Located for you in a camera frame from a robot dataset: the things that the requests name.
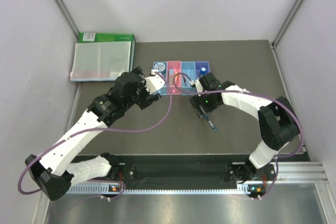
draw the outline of metal frame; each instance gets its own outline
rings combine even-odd
[[[296,13],[298,12],[300,6],[302,5],[304,0],[296,0],[292,9],[290,10],[289,14],[287,15],[285,21],[282,23],[282,26],[280,28],[280,31],[278,32],[277,36],[275,37],[274,42],[272,43],[272,45],[274,46],[274,48],[276,48],[281,40],[281,38],[283,37],[283,35],[285,34],[287,28],[289,27],[290,23],[292,22],[293,18],[295,17]]]
[[[82,183],[79,185],[75,185],[70,187],[69,191],[67,194],[118,194],[114,192],[109,191],[109,186],[110,185],[117,185],[113,183]],[[248,185],[247,184],[242,184],[242,185],[237,185],[237,189],[206,189],[206,190],[199,190],[199,189],[190,189],[190,190],[156,190],[156,189],[151,189],[151,190],[145,190],[145,189],[130,189],[126,190],[123,194],[129,194],[129,195],[148,195],[148,194],[155,194],[155,195],[160,195],[160,194],[170,194],[170,195],[188,195],[188,194],[198,194],[198,195],[203,195],[203,194],[242,194],[245,195],[248,193]]]
[[[284,33],[286,32],[287,28],[289,27],[291,21],[293,20],[294,16],[298,12],[302,2],[304,0],[296,0],[294,6],[292,7],[290,13],[288,14],[287,18],[285,19],[282,27],[280,28],[275,41],[271,43],[271,48],[275,56],[276,64],[278,66],[278,70],[281,76],[282,84],[284,86],[286,95],[288,99],[290,100],[291,104],[295,108],[295,103],[292,98],[291,92],[288,87],[288,82],[286,80],[286,75],[283,71],[283,67],[281,66],[281,63],[279,61],[277,52],[276,52],[276,47],[279,44],[281,38],[283,37]],[[62,0],[55,0],[57,6],[60,8],[66,22],[70,26],[73,34],[75,35],[76,38],[79,36],[79,31],[78,28],[73,21],[71,15],[69,14],[65,4],[63,3]],[[81,83],[78,83],[76,86],[76,90],[73,96],[73,100],[70,104],[69,108],[69,114],[68,114],[68,119],[65,127],[65,131],[67,131],[74,120],[75,116],[75,111],[77,107],[77,103],[79,100],[79,94],[80,94],[80,88],[81,88]],[[334,199],[334,196],[331,191],[330,184],[328,183],[327,176],[324,172],[323,166],[320,162],[280,162],[279,163],[279,175],[278,175],[278,180],[276,182],[277,184],[281,183],[286,183],[286,184],[301,184],[301,183],[310,183],[310,184],[315,184],[316,189],[317,189],[317,194],[319,196],[322,210],[325,214],[325,217],[327,219],[328,223],[336,223],[336,202]],[[212,193],[212,194],[235,194],[237,193],[234,189],[228,189],[226,190],[191,190],[191,193],[193,194],[202,194],[203,192],[205,193]],[[184,191],[177,191],[177,190],[152,190],[152,191],[147,191],[147,190],[127,190],[127,194],[148,194],[148,193],[156,193],[156,194],[184,194],[187,193],[186,190]],[[49,207],[49,199],[47,196],[43,193],[40,193],[40,199],[35,211],[35,214],[32,219],[32,223],[44,223],[47,210]]]
[[[79,39],[79,30],[75,24],[75,22],[73,21],[73,18],[71,17],[68,8],[65,6],[63,0],[55,0],[56,5],[59,7],[60,11],[63,14],[64,19],[66,20],[66,22],[68,23],[68,25],[71,28],[71,31],[73,32],[74,36],[77,38],[77,40]]]

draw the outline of gray table surface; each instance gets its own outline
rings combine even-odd
[[[285,95],[281,78],[266,40],[137,43],[134,66],[149,73],[154,61],[209,61],[210,71],[221,82],[232,81],[251,92],[277,98]],[[75,115],[79,119],[92,100],[106,93],[113,82],[85,82],[81,86]],[[236,108],[221,106],[209,114],[218,128],[214,132],[197,117],[188,96],[174,95],[170,115],[157,128],[138,134],[99,134],[81,154],[240,154],[251,153],[260,142],[258,121]],[[119,129],[142,129],[166,113],[169,97],[141,111],[133,106],[112,125]],[[298,145],[292,141],[283,152]]]

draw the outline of pink compartment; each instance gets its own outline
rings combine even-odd
[[[171,79],[176,73],[181,72],[181,62],[180,61],[167,61],[167,70],[166,70],[166,76],[167,81],[169,83],[169,86],[171,87],[173,94],[181,94],[181,92],[175,88],[173,84],[173,79]],[[180,88],[182,87],[182,77],[178,76],[176,77],[176,84]]]

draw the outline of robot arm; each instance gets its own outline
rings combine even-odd
[[[237,93],[215,93],[195,95],[190,99],[198,116],[204,117],[206,113],[214,111],[222,104],[234,106],[256,118],[259,121],[261,142],[250,154],[246,168],[253,178],[258,169],[266,166],[278,152],[292,141],[299,129],[290,115],[275,103],[258,97],[245,94],[246,90],[232,82],[220,83],[212,73],[209,73],[194,83],[198,92],[213,90],[235,90]],[[289,110],[293,109],[284,97],[277,99]]]
[[[64,195],[71,185],[96,177],[105,177],[113,172],[118,163],[107,153],[88,161],[71,163],[101,131],[71,136],[85,129],[110,127],[134,104],[145,109],[161,98],[156,91],[163,86],[164,82],[159,76],[145,77],[140,67],[123,73],[116,79],[114,87],[108,93],[96,97],[78,122],[58,141],[65,142],[31,167],[29,173],[32,179],[50,200],[56,200]],[[35,157],[29,156],[26,165]]]

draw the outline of white wall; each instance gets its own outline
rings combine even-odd
[[[76,42],[53,0],[0,0],[0,223],[29,223],[38,195],[16,189],[30,154],[64,132]],[[37,186],[28,176],[25,190]]]
[[[308,147],[336,195],[336,0],[305,0],[277,52]]]
[[[269,39],[295,0],[63,0],[80,31],[138,41]]]

